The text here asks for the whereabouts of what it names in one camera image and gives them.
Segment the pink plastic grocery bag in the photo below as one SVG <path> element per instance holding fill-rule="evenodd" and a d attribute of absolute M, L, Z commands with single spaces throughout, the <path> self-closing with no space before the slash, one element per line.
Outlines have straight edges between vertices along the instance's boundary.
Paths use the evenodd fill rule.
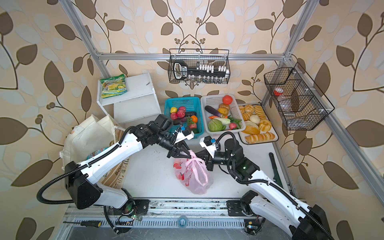
<path fill-rule="evenodd" d="M 205 161 L 198 158 L 189 150 L 190 159 L 174 159 L 174 170 L 176 178 L 194 195 L 204 195 L 214 183 Z"/>

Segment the teal plastic fruit basket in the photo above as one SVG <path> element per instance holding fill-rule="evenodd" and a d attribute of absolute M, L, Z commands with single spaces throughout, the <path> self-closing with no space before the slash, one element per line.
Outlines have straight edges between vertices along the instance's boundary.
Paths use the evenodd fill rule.
<path fill-rule="evenodd" d="M 176 107 L 178 111 L 171 114 L 170 109 L 172 107 Z M 164 114 L 173 121 L 169 133 L 174 133 L 179 127 L 191 128 L 195 135 L 195 139 L 204 133 L 201 102 L 197 97 L 173 98 L 166 100 Z M 191 116 L 196 116 L 198 122 L 194 123 Z"/>

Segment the cream canvas tote bag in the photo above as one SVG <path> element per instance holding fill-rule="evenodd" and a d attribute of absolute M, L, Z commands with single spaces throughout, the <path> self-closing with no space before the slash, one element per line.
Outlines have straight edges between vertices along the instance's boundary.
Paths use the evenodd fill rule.
<path fill-rule="evenodd" d="M 74 127 L 65 140 L 64 149 L 60 151 L 63 159 L 63 169 L 74 161 L 80 163 L 96 156 L 102 150 L 117 143 L 123 135 L 122 128 L 111 116 L 98 119 L 90 116 L 80 125 Z M 126 171 L 129 165 L 129 158 L 113 167 L 99 180 L 105 186 L 120 189 L 125 181 Z"/>

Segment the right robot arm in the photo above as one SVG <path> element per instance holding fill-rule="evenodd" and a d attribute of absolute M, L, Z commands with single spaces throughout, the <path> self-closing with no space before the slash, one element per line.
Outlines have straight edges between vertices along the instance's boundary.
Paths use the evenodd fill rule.
<path fill-rule="evenodd" d="M 202 151 L 196 155 L 208 166 L 225 166 L 228 174 L 250 190 L 243 195 L 244 215 L 259 215 L 283 230 L 293 240 L 332 240 L 325 211 L 318 205 L 307 203 L 285 191 L 269 178 L 256 163 L 244 154 L 236 137 L 230 134 L 224 150 L 219 148 L 222 136 L 200 140 Z"/>

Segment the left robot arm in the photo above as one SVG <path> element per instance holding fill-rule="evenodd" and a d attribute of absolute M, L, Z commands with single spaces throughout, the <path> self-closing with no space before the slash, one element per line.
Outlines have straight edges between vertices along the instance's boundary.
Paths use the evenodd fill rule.
<path fill-rule="evenodd" d="M 173 121 L 158 115 L 148 124 L 140 124 L 127 128 L 120 140 L 98 155 L 80 162 L 70 162 L 65 166 L 65 173 L 54 178 L 41 187 L 37 200 L 47 205 L 74 203 L 79 210 L 90 206 L 103 206 L 120 210 L 128 215 L 135 205 L 134 198 L 126 189 L 114 189 L 99 181 L 107 172 L 148 146 L 159 145 L 168 151 L 168 158 L 191 158 L 187 140 L 194 138 L 189 127 L 179 126 L 174 133 L 169 133 Z M 64 180 L 65 187 L 71 196 L 69 200 L 48 200 L 43 193 L 54 183 Z"/>

